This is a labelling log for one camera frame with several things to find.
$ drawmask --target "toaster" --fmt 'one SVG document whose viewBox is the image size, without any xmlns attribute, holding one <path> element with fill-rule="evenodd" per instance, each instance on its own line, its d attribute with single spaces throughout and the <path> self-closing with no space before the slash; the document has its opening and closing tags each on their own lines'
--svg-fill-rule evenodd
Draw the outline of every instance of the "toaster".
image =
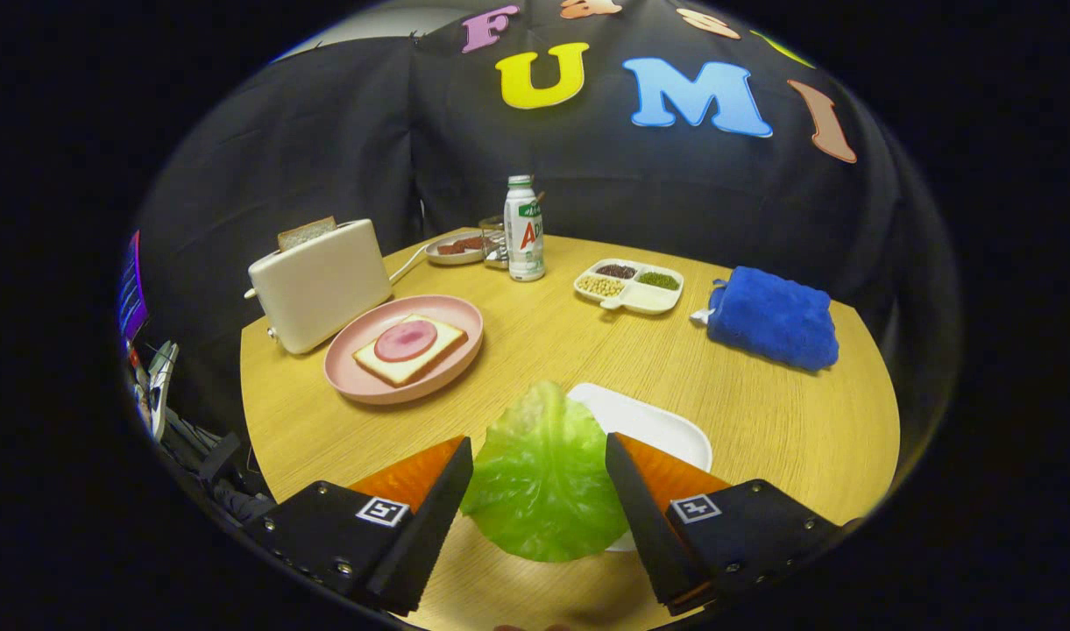
<svg viewBox="0 0 1070 631">
<path fill-rule="evenodd" d="M 303 354 L 391 296 L 389 277 L 370 219 L 339 224 L 325 235 L 274 251 L 249 268 L 253 289 L 270 320 L 269 334 Z"/>
</svg>

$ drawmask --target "blue towel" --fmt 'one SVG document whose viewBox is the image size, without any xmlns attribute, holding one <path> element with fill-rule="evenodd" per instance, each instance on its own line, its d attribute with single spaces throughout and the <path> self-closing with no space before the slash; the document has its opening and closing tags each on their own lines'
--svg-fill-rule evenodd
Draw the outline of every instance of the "blue towel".
<svg viewBox="0 0 1070 631">
<path fill-rule="evenodd" d="M 839 360 L 827 292 L 751 267 L 714 283 L 709 339 L 812 372 Z"/>
</svg>

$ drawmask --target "pink plate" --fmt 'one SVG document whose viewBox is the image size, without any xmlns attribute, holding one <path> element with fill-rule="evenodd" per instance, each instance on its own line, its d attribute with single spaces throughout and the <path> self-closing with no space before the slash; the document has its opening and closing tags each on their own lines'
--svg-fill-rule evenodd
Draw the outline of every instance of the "pink plate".
<svg viewBox="0 0 1070 631">
<path fill-rule="evenodd" d="M 427 316 L 441 323 L 453 324 L 463 328 L 468 340 L 450 352 L 449 356 L 433 367 L 426 376 L 402 387 L 391 387 L 379 376 L 364 371 L 355 359 L 353 352 L 366 347 L 367 342 L 378 338 L 386 328 L 393 327 L 399 320 L 418 313 Z M 484 339 L 484 317 L 478 308 L 460 298 L 450 295 L 414 295 L 410 298 L 391 301 L 380 304 L 355 320 L 336 335 L 327 347 L 325 355 L 325 376 L 336 390 L 352 400 L 363 403 L 402 403 L 403 400 L 418 399 L 439 390 L 457 375 L 461 374 L 468 364 L 479 352 L 479 343 Z"/>
</svg>

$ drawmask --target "monitor screen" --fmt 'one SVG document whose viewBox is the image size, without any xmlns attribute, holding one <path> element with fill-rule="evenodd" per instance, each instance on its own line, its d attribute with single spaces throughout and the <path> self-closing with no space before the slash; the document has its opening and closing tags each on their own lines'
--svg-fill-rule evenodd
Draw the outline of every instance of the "monitor screen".
<svg viewBox="0 0 1070 631">
<path fill-rule="evenodd" d="M 138 251 L 141 231 L 133 233 L 129 248 L 122 263 L 122 279 L 119 283 L 119 330 L 126 341 L 137 337 L 149 317 L 146 310 L 146 295 L 141 291 L 141 263 Z"/>
</svg>

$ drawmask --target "letter m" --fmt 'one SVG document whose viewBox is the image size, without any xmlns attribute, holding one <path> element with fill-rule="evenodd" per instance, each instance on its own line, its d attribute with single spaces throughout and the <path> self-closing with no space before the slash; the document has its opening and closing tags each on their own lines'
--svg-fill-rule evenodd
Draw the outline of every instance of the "letter m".
<svg viewBox="0 0 1070 631">
<path fill-rule="evenodd" d="M 631 116 L 635 124 L 642 127 L 674 124 L 675 116 L 663 107 L 663 96 L 687 123 L 702 124 L 709 104 L 716 99 L 718 113 L 709 120 L 716 128 L 763 138 L 773 135 L 770 125 L 760 119 L 748 89 L 748 70 L 742 66 L 710 61 L 692 82 L 670 63 L 655 57 L 624 61 L 624 67 L 636 73 L 640 87 L 640 111 Z"/>
</svg>

